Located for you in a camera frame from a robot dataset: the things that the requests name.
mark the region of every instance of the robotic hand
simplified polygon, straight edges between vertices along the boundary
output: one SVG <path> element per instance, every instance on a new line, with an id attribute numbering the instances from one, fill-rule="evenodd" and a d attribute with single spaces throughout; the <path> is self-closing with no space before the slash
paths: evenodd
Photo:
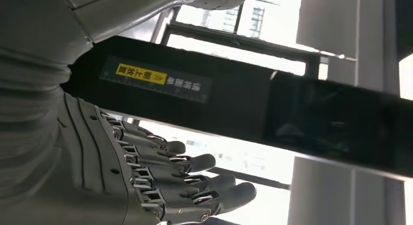
<path id="1" fill-rule="evenodd" d="M 198 157 L 185 153 L 182 142 L 168 142 L 150 131 L 106 113 L 113 135 L 133 170 L 133 185 L 143 209 L 167 224 L 200 223 L 212 215 L 233 211 L 255 198 L 252 184 L 235 186 L 232 175 L 209 178 L 189 174 L 215 166 L 210 154 Z"/>

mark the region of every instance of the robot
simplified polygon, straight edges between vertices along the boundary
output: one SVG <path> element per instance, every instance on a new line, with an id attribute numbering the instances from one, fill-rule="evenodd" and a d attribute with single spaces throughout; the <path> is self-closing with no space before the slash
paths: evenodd
<path id="1" fill-rule="evenodd" d="M 0 0 L 0 219 L 5 225 L 201 223 L 254 199 L 252 184 L 193 174 L 211 155 L 66 94 L 67 65 L 157 13 L 244 0 Z"/>

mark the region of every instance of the window frame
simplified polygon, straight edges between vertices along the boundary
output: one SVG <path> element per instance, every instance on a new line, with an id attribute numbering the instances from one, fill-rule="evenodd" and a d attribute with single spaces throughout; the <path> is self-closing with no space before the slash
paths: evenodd
<path id="1" fill-rule="evenodd" d="M 239 7 L 228 9 L 225 13 L 225 18 L 223 22 L 223 31 L 233 33 L 235 31 L 235 26 L 238 20 L 238 9 Z"/>
<path id="2" fill-rule="evenodd" d="M 166 25 L 160 44 L 167 46 L 171 35 L 179 35 L 264 55 L 301 61 L 306 64 L 303 76 L 316 79 L 318 79 L 319 76 L 321 57 L 324 56 L 321 53 L 308 52 L 265 42 L 256 38 L 248 38 L 233 33 L 208 29 L 202 26 L 185 24 L 175 20 L 171 20 L 170 23 Z"/>
<path id="3" fill-rule="evenodd" d="M 253 12 L 252 12 L 252 17 L 251 17 L 252 26 L 249 28 L 252 38 L 260 38 L 261 29 L 262 29 L 263 20 L 264 20 L 264 13 L 265 13 L 264 8 L 254 7 Z"/>

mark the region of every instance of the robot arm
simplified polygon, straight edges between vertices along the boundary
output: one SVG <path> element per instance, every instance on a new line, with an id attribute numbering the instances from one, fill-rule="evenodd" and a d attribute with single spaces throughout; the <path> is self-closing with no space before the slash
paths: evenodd
<path id="1" fill-rule="evenodd" d="M 119 150 L 110 149 L 108 157 L 102 153 L 108 149 L 100 149 L 113 137 L 94 134 L 106 121 L 95 126 L 91 120 L 100 114 L 85 116 L 94 106 L 59 87 L 70 77 L 67 65 L 94 42 L 167 8 L 227 9 L 242 1 L 0 0 L 0 218 L 11 225 L 44 224 L 44 219 L 81 225 L 129 224 L 147 216 L 133 219 L 129 210 L 142 202 L 134 204 L 135 196 L 118 191 L 130 191 L 126 178 L 116 186 L 119 179 L 105 171 L 114 164 L 126 177 L 126 163 L 113 157 Z M 32 211 L 31 216 L 21 216 L 22 210 Z"/>

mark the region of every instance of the black panel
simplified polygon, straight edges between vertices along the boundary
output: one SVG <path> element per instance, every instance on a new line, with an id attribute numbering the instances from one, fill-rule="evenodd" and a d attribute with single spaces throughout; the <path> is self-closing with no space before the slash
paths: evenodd
<path id="1" fill-rule="evenodd" d="M 413 176 L 413 103 L 277 73 L 264 139 L 286 149 Z"/>
<path id="2" fill-rule="evenodd" d="M 207 103 L 99 79 L 111 56 L 210 78 L 212 87 Z M 123 37 L 96 45 L 71 69 L 72 78 L 63 89 L 102 108 L 251 141 L 262 134 L 274 72 Z"/>
<path id="3" fill-rule="evenodd" d="M 99 79 L 109 56 L 210 78 L 207 103 Z M 413 177 L 413 104 L 392 95 L 114 37 L 64 89 L 105 109 Z"/>

